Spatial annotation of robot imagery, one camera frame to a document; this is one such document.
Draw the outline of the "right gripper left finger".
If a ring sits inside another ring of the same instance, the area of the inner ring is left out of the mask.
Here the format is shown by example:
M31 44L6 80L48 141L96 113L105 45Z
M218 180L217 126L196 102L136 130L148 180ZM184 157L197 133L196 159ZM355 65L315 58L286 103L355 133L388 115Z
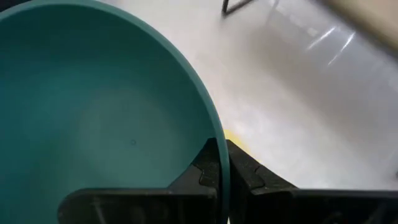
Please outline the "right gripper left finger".
M221 166L209 138L188 168L164 189L80 189L58 206L59 224L218 224Z

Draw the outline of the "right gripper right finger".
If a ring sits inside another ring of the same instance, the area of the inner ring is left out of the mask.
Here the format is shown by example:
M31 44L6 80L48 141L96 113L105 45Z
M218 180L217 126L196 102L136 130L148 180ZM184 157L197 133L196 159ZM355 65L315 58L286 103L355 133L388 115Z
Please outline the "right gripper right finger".
M398 191L300 189L226 143L230 224L398 224Z

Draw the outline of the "large teal bowl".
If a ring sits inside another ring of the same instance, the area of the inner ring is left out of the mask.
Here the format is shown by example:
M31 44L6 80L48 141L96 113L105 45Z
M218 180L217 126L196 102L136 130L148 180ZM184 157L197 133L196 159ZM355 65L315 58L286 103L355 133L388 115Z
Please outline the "large teal bowl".
M59 224L80 189L164 189L216 139L220 215L229 155L187 59L130 13L95 0L0 12L0 224Z

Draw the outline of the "yellow translucent bowl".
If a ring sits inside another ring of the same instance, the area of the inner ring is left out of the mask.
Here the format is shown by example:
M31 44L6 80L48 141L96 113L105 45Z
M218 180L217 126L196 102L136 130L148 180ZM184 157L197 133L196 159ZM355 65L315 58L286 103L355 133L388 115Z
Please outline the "yellow translucent bowl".
M244 139L231 130L224 129L224 136L228 142L228 150L232 155L233 161L239 163L248 162L260 166L261 163L250 150L249 146L244 142Z

